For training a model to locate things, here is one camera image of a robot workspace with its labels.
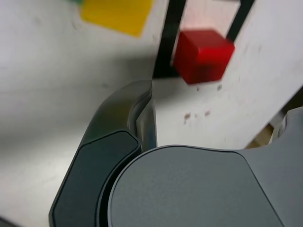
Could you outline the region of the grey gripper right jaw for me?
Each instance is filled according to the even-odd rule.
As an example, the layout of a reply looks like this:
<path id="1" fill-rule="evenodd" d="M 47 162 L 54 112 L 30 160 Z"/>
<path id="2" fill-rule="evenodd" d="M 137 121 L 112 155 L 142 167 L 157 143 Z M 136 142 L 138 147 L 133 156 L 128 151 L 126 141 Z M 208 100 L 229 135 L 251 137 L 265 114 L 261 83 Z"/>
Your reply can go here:
<path id="1" fill-rule="evenodd" d="M 116 179 L 111 227 L 300 227 L 303 110 L 281 136 L 246 150 L 165 146 L 141 154 Z"/>

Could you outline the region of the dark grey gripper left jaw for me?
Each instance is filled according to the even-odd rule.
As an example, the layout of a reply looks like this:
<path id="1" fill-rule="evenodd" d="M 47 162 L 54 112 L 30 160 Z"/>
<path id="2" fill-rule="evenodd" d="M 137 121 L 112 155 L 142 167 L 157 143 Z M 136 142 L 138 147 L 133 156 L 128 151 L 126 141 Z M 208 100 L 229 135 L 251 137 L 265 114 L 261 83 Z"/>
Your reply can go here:
<path id="1" fill-rule="evenodd" d="M 141 80 L 117 90 L 99 106 L 53 201 L 50 226 L 108 226 L 113 184 L 142 152 L 136 122 L 151 96 L 151 81 Z"/>

